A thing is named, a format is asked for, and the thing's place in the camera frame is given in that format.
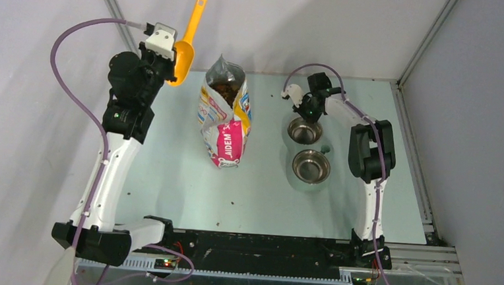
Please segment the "yellow plastic scoop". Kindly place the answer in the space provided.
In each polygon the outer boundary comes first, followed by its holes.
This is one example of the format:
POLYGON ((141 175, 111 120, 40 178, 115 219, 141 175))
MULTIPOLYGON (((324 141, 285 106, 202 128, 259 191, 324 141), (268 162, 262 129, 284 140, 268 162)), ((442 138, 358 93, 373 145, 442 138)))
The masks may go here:
POLYGON ((207 0, 196 0, 193 7, 193 12, 187 23, 184 36, 180 41, 175 43, 177 59, 175 60, 175 80, 169 81, 168 84, 172 87, 177 87, 187 79, 191 70, 193 61, 195 60, 195 48, 193 47, 193 39, 199 27, 203 11, 206 7, 207 0))

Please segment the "colourful pet food bag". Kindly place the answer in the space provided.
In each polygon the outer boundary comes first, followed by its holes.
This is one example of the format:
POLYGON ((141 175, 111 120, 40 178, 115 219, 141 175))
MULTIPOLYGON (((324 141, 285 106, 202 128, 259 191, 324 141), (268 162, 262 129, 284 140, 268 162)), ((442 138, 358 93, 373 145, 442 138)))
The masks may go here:
POLYGON ((198 122, 209 158, 217 168, 239 166, 251 132, 252 111, 245 71, 219 57, 205 73, 198 105, 198 122), (233 107, 210 86, 240 86, 233 107))

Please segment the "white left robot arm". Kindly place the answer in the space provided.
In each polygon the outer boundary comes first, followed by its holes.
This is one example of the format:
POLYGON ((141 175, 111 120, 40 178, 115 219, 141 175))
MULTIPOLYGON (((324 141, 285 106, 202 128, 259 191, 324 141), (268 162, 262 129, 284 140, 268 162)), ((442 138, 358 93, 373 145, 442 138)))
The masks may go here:
POLYGON ((115 223, 115 212, 129 169, 154 119, 151 105, 167 80, 175 80, 176 51, 140 43, 140 54, 118 53, 109 62, 109 100, 99 121, 106 142, 86 191, 66 223, 57 222, 52 238, 75 248, 81 259, 118 267, 128 254, 150 245, 168 253, 175 243, 168 219, 145 216, 131 224, 115 223))

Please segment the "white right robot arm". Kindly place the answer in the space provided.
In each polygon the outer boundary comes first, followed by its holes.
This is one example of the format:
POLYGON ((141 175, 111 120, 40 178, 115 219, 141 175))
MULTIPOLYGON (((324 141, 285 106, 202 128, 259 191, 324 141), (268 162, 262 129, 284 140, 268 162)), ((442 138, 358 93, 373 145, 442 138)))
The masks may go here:
POLYGON ((330 115, 350 129, 348 167, 363 187, 362 209, 352 229, 350 260, 359 267, 372 263, 384 249, 383 196, 396 164, 393 128, 349 101, 342 85, 334 87, 326 73, 307 77, 309 92, 295 98, 293 110, 309 123, 330 115))

